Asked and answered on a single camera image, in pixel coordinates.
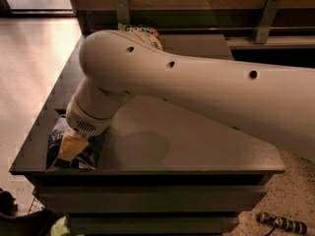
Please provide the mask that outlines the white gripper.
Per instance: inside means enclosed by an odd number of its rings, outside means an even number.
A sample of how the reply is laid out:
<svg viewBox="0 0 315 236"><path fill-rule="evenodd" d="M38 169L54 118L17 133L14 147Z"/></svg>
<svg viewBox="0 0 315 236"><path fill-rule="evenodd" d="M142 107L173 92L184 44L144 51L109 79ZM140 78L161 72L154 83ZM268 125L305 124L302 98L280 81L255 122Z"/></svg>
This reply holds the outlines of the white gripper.
<svg viewBox="0 0 315 236"><path fill-rule="evenodd" d="M75 100L66 108L66 120L73 129L65 131L57 155L58 159L73 160L89 144L88 136L100 135L110 123L110 119L97 119L86 114Z"/></svg>

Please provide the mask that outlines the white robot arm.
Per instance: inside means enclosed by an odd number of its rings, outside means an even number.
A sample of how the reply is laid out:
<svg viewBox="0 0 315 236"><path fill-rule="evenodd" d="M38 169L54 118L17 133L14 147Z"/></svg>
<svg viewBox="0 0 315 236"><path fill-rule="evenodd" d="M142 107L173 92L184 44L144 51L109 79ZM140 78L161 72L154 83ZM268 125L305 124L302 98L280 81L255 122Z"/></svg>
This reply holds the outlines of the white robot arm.
<svg viewBox="0 0 315 236"><path fill-rule="evenodd" d="M144 95L315 160L314 69L176 55L152 34L123 30L87 36L79 64L84 77L66 108L79 134L100 134Z"/></svg>

